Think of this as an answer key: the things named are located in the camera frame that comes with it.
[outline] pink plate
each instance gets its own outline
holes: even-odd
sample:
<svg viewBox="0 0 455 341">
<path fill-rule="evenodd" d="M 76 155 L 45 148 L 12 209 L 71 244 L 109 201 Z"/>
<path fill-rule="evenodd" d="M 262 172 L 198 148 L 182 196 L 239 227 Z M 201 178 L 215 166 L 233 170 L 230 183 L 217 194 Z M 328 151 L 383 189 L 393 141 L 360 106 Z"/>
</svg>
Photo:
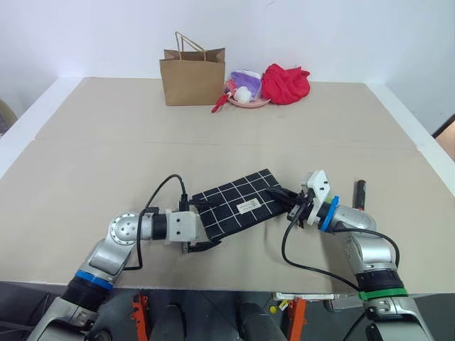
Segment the pink plate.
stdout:
<svg viewBox="0 0 455 341">
<path fill-rule="evenodd" d="M 229 102 L 231 102 L 232 104 L 238 106 L 238 107 L 241 107 L 241 108 L 259 108 L 259 107 L 263 107 L 264 105 L 266 105 L 268 102 L 270 102 L 270 99 L 263 99 L 263 98 L 259 98 L 258 100 L 256 101 L 252 101 L 252 102 L 248 102 L 248 103 L 239 103 L 237 102 L 235 99 L 233 99 L 232 97 L 229 97 L 227 99 Z"/>
</svg>

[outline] beige tabletop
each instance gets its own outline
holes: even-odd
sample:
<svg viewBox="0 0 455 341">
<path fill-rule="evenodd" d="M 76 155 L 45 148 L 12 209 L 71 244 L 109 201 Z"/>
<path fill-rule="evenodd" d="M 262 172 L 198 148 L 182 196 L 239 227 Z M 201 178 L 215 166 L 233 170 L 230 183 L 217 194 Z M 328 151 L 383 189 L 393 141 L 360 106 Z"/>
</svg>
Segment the beige tabletop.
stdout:
<svg viewBox="0 0 455 341">
<path fill-rule="evenodd" d="M 139 211 L 170 173 L 198 193 L 263 168 L 299 190 L 307 172 L 324 169 L 344 205 L 354 182 L 367 181 L 366 211 L 399 244 L 409 292 L 455 291 L 454 197 L 365 85 L 313 83 L 293 105 L 210 109 L 167 107 L 159 80 L 83 80 L 0 180 L 0 279 L 67 283 L 111 218 Z M 174 208 L 178 194 L 170 184 L 156 204 Z M 197 254 L 144 242 L 144 268 L 117 284 L 348 292 L 284 263 L 286 225 L 282 215 Z M 293 230 L 287 251 L 295 262 L 354 280 L 341 246 L 313 227 Z"/>
</svg>

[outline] white ball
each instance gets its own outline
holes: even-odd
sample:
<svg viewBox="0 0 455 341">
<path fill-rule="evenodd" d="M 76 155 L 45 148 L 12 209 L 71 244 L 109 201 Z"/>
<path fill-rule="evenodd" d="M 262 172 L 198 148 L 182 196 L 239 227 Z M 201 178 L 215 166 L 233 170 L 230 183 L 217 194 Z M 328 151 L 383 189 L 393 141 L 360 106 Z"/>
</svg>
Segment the white ball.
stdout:
<svg viewBox="0 0 455 341">
<path fill-rule="evenodd" d="M 242 104 L 248 103 L 251 100 L 251 91 L 247 87 L 239 87 L 234 93 L 234 99 Z"/>
</svg>

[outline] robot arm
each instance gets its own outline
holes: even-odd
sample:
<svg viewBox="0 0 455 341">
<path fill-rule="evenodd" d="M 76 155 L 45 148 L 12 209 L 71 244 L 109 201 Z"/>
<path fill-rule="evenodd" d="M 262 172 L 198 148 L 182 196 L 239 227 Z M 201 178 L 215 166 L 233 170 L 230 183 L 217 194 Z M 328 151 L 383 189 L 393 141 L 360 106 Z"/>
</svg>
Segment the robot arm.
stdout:
<svg viewBox="0 0 455 341">
<path fill-rule="evenodd" d="M 341 241 L 357 279 L 366 316 L 373 321 L 366 330 L 368 340 L 432 341 L 414 299 L 407 295 L 398 275 L 388 243 L 361 232 L 375 232 L 375 220 L 363 211 L 338 205 L 338 197 L 325 202 L 329 188 L 326 174 L 319 170 L 305 177 L 300 194 L 283 189 L 269 192 L 288 204 L 289 220 L 300 212 L 299 221 L 317 224 L 322 232 L 334 233 Z M 345 229 L 359 232 L 342 232 Z"/>
<path fill-rule="evenodd" d="M 196 238 L 196 215 L 190 211 L 167 210 L 159 214 L 157 209 L 152 209 L 143 217 L 134 212 L 117 215 L 109 224 L 106 238 L 96 244 L 64 294 L 52 302 L 28 341 L 85 339 L 98 317 L 99 307 L 106 300 L 137 242 L 139 219 L 142 240 L 191 242 Z"/>
</svg>

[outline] grid pattern fabric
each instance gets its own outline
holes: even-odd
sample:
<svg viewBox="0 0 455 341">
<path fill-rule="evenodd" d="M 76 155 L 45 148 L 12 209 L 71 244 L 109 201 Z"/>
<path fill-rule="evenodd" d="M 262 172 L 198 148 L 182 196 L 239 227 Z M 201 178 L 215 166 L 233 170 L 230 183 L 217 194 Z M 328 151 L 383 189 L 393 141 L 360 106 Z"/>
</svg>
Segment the grid pattern fabric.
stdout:
<svg viewBox="0 0 455 341">
<path fill-rule="evenodd" d="M 194 200 L 207 200 L 217 205 L 198 210 L 207 237 L 220 240 L 286 212 L 282 204 L 265 191 L 276 186 L 279 186 L 277 180 L 268 169 L 264 169 L 194 195 Z M 241 214 L 237 205 L 255 198 L 261 205 Z"/>
</svg>

